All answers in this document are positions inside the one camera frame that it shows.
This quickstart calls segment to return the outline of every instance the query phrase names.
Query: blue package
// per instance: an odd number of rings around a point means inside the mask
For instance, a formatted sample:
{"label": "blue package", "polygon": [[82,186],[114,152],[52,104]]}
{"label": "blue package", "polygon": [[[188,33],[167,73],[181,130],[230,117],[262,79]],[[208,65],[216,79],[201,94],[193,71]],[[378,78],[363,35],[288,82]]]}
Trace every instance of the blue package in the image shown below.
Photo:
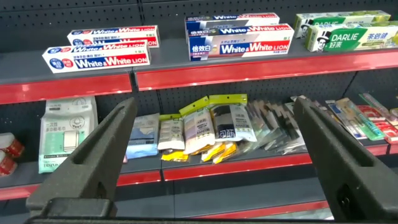
{"label": "blue package", "polygon": [[157,154],[159,114],[136,117],[127,145],[127,159],[154,156]]}

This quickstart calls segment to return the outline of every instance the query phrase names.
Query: plastic packaging bag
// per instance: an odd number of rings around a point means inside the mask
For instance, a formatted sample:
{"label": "plastic packaging bag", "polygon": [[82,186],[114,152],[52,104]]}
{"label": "plastic packaging bag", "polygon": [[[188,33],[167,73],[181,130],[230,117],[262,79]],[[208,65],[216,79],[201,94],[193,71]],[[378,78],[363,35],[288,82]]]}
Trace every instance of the plastic packaging bag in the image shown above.
{"label": "plastic packaging bag", "polygon": [[157,149],[185,149],[180,114],[160,116],[160,133]]}
{"label": "plastic packaging bag", "polygon": [[156,155],[158,134],[158,113],[136,117],[127,145],[127,159]]}
{"label": "plastic packaging bag", "polygon": [[207,96],[180,109],[185,133],[185,154],[192,154],[215,143]]}
{"label": "plastic packaging bag", "polygon": [[224,142],[216,142],[210,149],[201,154],[201,160],[207,162],[225,151]]}
{"label": "plastic packaging bag", "polygon": [[215,141],[257,141],[245,108],[247,94],[211,95],[209,99]]}
{"label": "plastic packaging bag", "polygon": [[239,151],[238,147],[236,146],[236,142],[227,141],[224,144],[225,144],[225,150],[223,153],[221,153],[220,155],[216,156],[213,159],[214,164],[225,161],[226,159],[232,157],[233,155],[238,154]]}
{"label": "plastic packaging bag", "polygon": [[183,150],[166,149],[163,151],[161,159],[163,161],[188,162],[189,155],[184,154]]}
{"label": "plastic packaging bag", "polygon": [[48,100],[40,128],[39,173],[53,172],[98,125],[94,97]]}

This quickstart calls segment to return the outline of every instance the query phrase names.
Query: cardboard box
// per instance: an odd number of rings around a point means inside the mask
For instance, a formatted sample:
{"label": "cardboard box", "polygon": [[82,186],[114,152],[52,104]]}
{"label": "cardboard box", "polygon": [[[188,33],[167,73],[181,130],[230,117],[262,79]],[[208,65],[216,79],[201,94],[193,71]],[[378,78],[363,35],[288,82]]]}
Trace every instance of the cardboard box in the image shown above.
{"label": "cardboard box", "polygon": [[150,48],[160,47],[157,26],[72,30],[68,34],[68,40],[71,45],[115,44],[118,42],[147,40]]}
{"label": "cardboard box", "polygon": [[326,12],[296,14],[294,37],[306,38],[310,26],[388,21],[391,15],[383,11]]}
{"label": "cardboard box", "polygon": [[293,33],[288,24],[191,31],[190,60],[287,54]]}
{"label": "cardboard box", "polygon": [[43,58],[53,73],[149,65],[146,40],[116,44],[51,47]]}
{"label": "cardboard box", "polygon": [[185,18],[185,30],[189,34],[193,30],[263,26],[278,23],[279,16],[273,12],[240,15],[187,16]]}
{"label": "cardboard box", "polygon": [[311,52],[398,47],[398,21],[311,26],[305,47]]}

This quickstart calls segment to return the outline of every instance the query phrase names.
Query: red packaged item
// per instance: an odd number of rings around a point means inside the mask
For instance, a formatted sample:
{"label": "red packaged item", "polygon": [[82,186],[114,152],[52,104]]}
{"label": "red packaged item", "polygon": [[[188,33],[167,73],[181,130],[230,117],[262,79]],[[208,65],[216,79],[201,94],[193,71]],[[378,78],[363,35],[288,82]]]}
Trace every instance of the red packaged item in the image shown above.
{"label": "red packaged item", "polygon": [[0,177],[10,175],[17,168],[17,163],[14,162],[7,154],[0,151]]}
{"label": "red packaged item", "polygon": [[362,113],[364,113],[371,121],[385,121],[386,118],[381,116],[381,114],[373,107],[369,105],[358,105],[357,106]]}
{"label": "red packaged item", "polygon": [[398,129],[387,121],[374,123],[385,135],[390,144],[398,143]]}
{"label": "red packaged item", "polygon": [[25,147],[15,138],[12,133],[0,134],[0,150],[11,157],[19,157]]}

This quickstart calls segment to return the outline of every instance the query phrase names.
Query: green toothpaste box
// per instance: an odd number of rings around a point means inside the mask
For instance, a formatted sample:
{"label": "green toothpaste box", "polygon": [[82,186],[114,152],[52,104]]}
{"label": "green toothpaste box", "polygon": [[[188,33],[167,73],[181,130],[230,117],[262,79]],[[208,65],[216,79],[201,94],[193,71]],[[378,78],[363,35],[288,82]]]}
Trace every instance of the green toothpaste box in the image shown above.
{"label": "green toothpaste box", "polygon": [[306,38],[312,25],[384,22],[388,21],[390,17],[390,14],[380,10],[296,14],[294,37],[298,39]]}
{"label": "green toothpaste box", "polygon": [[398,21],[311,26],[305,47],[311,52],[398,47]]}

